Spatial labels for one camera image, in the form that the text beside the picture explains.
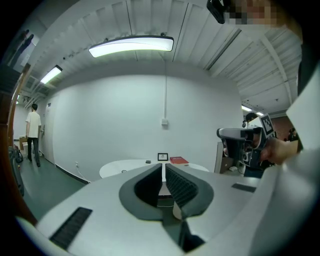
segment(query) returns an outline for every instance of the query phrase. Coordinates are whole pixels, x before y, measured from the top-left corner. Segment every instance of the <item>red book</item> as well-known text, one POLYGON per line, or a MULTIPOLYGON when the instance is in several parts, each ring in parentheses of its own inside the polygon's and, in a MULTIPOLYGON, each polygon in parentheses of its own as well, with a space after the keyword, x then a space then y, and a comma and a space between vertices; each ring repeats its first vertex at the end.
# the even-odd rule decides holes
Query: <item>red book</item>
POLYGON ((178 165, 187 165, 189 164, 189 162, 184 159, 183 157, 181 156, 173 156, 173 157, 170 157, 170 161, 172 164, 178 164, 178 165))

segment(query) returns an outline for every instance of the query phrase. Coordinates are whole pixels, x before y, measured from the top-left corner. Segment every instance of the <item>black bag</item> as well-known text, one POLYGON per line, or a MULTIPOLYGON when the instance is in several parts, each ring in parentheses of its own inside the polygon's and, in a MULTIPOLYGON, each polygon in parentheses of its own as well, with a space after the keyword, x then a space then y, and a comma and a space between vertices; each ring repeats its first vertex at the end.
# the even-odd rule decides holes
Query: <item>black bag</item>
POLYGON ((14 145, 14 153, 15 153, 15 160, 19 164, 24 160, 24 157, 22 156, 20 149, 14 145))

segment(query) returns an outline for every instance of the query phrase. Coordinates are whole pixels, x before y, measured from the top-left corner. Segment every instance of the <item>black hair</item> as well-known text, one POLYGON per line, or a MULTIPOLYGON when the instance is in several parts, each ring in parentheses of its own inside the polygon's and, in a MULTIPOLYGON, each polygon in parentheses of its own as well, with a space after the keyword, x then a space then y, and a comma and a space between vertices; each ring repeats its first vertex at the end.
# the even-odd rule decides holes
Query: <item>black hair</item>
POLYGON ((31 106, 35 111, 37 111, 38 109, 38 105, 36 103, 33 103, 32 106, 31 106))
POLYGON ((247 114, 247 115, 245 116, 245 120, 246 120, 247 122, 250 122, 252 118, 253 118, 253 119, 256 119, 257 117, 258 117, 258 115, 257 115, 256 113, 250 112, 249 114, 247 114))

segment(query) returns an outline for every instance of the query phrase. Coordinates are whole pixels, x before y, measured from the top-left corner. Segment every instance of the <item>white ceiling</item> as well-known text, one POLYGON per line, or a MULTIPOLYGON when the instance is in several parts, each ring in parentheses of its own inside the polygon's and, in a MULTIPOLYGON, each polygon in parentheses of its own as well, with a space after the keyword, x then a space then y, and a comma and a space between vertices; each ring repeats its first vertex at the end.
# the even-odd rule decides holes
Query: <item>white ceiling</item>
POLYGON ((297 97, 299 39, 284 28, 248 37, 232 25, 217 23, 206 2, 80 0, 42 36, 29 60, 32 74, 40 79, 59 65, 63 72, 51 82, 58 85, 93 65, 127 60, 181 62, 208 70, 213 77, 234 80, 242 102, 256 111, 286 110, 297 97), (105 39, 161 33, 174 38, 171 52, 139 50, 93 58, 88 51, 105 39))

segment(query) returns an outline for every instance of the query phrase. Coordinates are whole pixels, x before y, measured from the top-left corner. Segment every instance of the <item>ceiling light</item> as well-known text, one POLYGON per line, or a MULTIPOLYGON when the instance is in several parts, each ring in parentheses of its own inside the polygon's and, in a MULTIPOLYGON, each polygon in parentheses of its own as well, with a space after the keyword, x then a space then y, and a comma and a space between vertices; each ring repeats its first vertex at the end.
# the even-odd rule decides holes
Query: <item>ceiling light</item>
POLYGON ((96 44, 89 49, 95 58, 107 54, 135 50, 172 51, 174 39, 169 36, 140 35, 129 36, 96 44))
POLYGON ((244 111, 248 111, 248 112, 252 111, 251 108, 248 108, 248 107, 246 107, 246 106, 244 106, 244 105, 241 105, 241 108, 242 108, 244 111))
POLYGON ((48 83, 52 78, 54 78, 56 75, 60 74, 62 71, 62 68, 56 65, 53 69, 49 71, 48 74, 44 76, 44 78, 41 79, 41 83, 46 84, 48 83))

